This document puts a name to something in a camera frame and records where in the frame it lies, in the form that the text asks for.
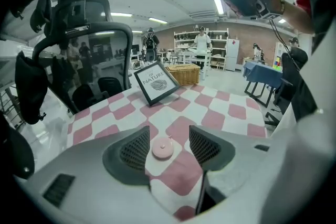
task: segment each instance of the wristwatch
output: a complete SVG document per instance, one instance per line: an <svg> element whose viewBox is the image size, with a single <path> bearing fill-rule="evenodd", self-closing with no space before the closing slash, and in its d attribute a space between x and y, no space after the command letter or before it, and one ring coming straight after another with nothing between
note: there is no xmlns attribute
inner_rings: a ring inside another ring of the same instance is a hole
<svg viewBox="0 0 336 224"><path fill-rule="evenodd" d="M285 12L285 0L280 0L280 2L281 2L280 15L282 15Z"/></svg>

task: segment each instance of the pink round object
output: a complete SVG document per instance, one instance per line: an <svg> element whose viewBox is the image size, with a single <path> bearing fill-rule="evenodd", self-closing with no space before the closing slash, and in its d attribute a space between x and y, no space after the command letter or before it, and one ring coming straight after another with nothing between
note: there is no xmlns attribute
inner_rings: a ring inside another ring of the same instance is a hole
<svg viewBox="0 0 336 224"><path fill-rule="evenodd" d="M174 153L172 140L168 137L159 137L155 139L152 152L158 159L170 158Z"/></svg>

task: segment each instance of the white refrigerator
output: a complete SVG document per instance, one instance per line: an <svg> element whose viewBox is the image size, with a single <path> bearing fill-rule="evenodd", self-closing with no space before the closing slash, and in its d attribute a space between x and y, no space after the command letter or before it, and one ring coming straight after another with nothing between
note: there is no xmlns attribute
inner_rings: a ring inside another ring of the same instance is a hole
<svg viewBox="0 0 336 224"><path fill-rule="evenodd" d="M230 71L236 70L238 51L239 51L239 40L229 39L226 44L226 65L225 65L226 70Z"/></svg>

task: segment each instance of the brown wall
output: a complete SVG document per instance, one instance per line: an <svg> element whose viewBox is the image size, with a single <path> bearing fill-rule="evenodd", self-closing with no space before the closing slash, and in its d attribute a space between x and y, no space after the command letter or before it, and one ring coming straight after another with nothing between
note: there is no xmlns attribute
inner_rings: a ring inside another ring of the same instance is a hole
<svg viewBox="0 0 336 224"><path fill-rule="evenodd" d="M193 31L194 25L185 25L170 28L156 32L156 36L160 41L160 48L174 48L174 32L181 33L184 31ZM253 58L253 43L257 43L263 49L265 54L265 62L272 65L276 42L278 42L273 30L244 24L234 23L212 23L203 24L205 28L210 30L225 30L229 28L229 38L239 39L238 64L243 63L244 57ZM287 42L290 36L280 33L282 39Z"/></svg>

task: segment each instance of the pink and white tablecloth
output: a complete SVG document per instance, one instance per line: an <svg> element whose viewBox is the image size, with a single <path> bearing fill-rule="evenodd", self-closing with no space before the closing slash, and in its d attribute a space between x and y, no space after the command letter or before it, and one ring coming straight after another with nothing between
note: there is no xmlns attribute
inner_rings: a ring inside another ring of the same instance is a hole
<svg viewBox="0 0 336 224"><path fill-rule="evenodd" d="M194 85L181 87L150 108L135 87L74 115L67 146L145 125L150 127L151 146L157 136L173 139L173 156L159 161L150 151L145 168L153 196L181 220L194 216L202 180L202 169L189 147L189 126L257 137L267 133L259 105L248 96Z"/></svg>

